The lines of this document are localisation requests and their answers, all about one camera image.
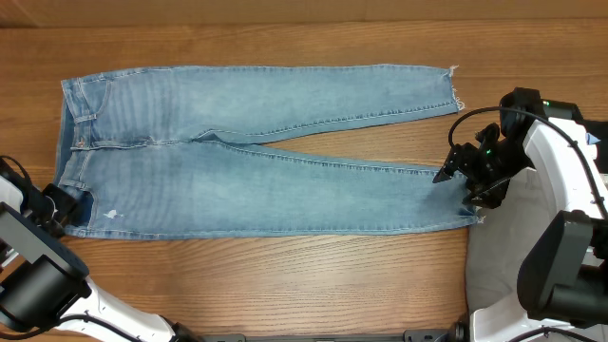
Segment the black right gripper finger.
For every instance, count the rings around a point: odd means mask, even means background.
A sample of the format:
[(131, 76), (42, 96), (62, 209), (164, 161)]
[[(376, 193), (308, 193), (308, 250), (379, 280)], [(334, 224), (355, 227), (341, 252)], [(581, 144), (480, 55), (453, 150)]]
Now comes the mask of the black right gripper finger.
[(444, 164), (433, 178), (433, 183), (449, 181), (453, 178), (455, 169), (450, 164)]
[(502, 204), (507, 188), (507, 182), (490, 184), (488, 186), (468, 182), (466, 184), (468, 194), (464, 197), (463, 204), (495, 209)]

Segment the light blue denim jeans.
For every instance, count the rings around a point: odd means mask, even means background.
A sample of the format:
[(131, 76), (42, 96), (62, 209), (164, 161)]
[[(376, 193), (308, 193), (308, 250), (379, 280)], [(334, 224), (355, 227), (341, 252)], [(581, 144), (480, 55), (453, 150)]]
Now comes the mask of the light blue denim jeans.
[(167, 66), (62, 83), (54, 181), (81, 238), (428, 233), (477, 222), (465, 178), (281, 150), (288, 139), (454, 113), (431, 66)]

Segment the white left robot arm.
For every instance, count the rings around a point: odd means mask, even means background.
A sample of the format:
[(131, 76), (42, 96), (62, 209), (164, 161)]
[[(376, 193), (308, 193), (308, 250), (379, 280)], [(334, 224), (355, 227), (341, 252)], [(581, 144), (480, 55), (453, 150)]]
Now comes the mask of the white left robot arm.
[(53, 329), (99, 341), (188, 342), (198, 336), (180, 323), (139, 311), (102, 290), (85, 263), (62, 243), (82, 205), (50, 183), (36, 187), (14, 158), (1, 159), (1, 266), (22, 263), (1, 281), (4, 340)]

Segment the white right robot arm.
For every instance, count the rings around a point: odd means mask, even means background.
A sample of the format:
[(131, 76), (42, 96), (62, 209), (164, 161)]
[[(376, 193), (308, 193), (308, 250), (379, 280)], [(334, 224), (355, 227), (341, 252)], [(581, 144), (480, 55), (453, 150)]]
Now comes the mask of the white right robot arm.
[(419, 341), (603, 341), (607, 337), (607, 125), (572, 103), (517, 87), (474, 142), (453, 143), (436, 175), (465, 177), (484, 210), (468, 245), (467, 286), (500, 299)]

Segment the grey folded garment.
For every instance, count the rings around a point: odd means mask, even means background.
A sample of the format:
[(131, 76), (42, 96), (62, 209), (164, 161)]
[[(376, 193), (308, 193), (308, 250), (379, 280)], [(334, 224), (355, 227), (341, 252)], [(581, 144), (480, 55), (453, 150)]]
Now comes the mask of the grey folded garment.
[(468, 308), (487, 308), (516, 292), (523, 260), (552, 217), (538, 173), (526, 168), (507, 188), (502, 204), (478, 211), (480, 221), (469, 227), (465, 264)]

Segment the black folded garment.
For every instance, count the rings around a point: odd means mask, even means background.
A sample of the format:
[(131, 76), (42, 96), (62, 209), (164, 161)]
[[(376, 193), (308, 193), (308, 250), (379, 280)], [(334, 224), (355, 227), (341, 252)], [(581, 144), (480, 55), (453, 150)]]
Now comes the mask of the black folded garment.
[(588, 133), (587, 143), (589, 145), (595, 145), (598, 149), (598, 156), (595, 159), (595, 163), (601, 174), (607, 173), (607, 125), (607, 122), (583, 121), (583, 126)]

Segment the brown cardboard back panel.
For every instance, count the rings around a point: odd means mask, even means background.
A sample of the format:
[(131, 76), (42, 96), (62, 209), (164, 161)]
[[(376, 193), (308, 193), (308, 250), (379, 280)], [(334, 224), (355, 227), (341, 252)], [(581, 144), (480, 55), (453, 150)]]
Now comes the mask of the brown cardboard back panel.
[(3, 28), (602, 18), (607, 0), (1, 0)]

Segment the black rail at table edge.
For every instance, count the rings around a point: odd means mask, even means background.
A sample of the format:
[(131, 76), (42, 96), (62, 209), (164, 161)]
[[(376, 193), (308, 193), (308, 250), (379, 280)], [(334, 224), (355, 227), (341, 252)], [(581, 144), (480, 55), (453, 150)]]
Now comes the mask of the black rail at table edge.
[(448, 330), (406, 330), (401, 333), (246, 336), (205, 335), (202, 342), (435, 342), (447, 341)]

